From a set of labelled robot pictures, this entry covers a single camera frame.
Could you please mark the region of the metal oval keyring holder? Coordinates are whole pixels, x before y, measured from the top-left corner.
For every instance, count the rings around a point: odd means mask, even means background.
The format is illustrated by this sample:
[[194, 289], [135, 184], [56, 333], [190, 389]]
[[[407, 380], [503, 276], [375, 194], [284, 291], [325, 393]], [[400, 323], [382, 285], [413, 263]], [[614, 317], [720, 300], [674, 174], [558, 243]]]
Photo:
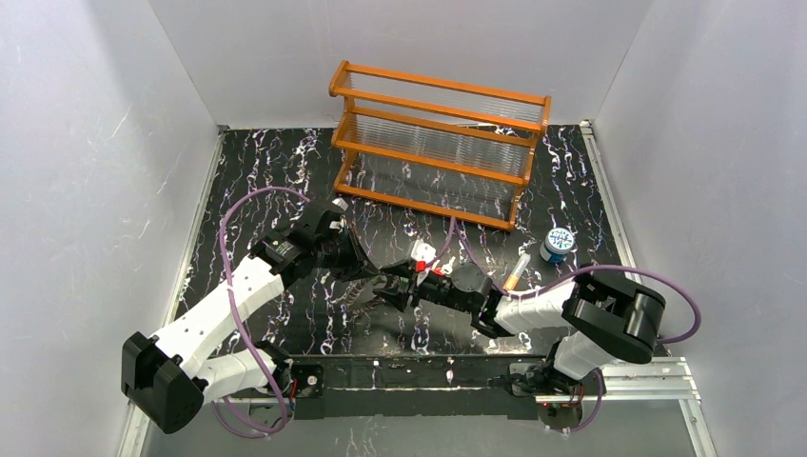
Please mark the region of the metal oval keyring holder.
[[378, 307], [390, 308], [387, 301], [376, 294], [377, 289], [387, 286], [388, 279], [385, 276], [364, 278], [349, 283], [343, 296], [343, 313], [347, 317], [353, 317]]

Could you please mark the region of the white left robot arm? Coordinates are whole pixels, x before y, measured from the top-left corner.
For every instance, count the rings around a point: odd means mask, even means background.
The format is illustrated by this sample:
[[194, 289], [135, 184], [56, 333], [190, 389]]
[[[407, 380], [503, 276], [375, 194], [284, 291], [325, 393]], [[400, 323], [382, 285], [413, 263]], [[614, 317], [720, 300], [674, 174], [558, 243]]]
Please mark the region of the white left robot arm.
[[292, 382], [291, 357], [271, 343], [216, 357], [214, 349], [245, 320], [317, 268], [342, 282], [372, 278], [368, 259], [345, 220], [342, 198], [313, 200], [294, 221], [271, 228], [223, 281], [179, 319], [122, 346], [121, 390], [165, 434], [188, 425], [204, 404], [240, 390]]

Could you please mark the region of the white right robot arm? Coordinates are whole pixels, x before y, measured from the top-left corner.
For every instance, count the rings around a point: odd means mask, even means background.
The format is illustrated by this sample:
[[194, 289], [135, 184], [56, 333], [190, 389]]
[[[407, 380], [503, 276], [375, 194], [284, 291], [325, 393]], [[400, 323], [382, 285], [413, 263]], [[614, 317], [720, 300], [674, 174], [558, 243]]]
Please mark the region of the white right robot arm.
[[462, 264], [449, 274], [423, 262], [401, 261], [383, 268], [376, 297], [399, 311], [421, 301], [466, 313], [471, 326], [491, 338], [517, 336], [536, 328], [569, 327], [539, 368], [522, 380], [572, 385], [614, 360], [651, 361], [666, 301], [626, 278], [613, 266], [581, 268], [537, 291], [508, 295], [478, 266]]

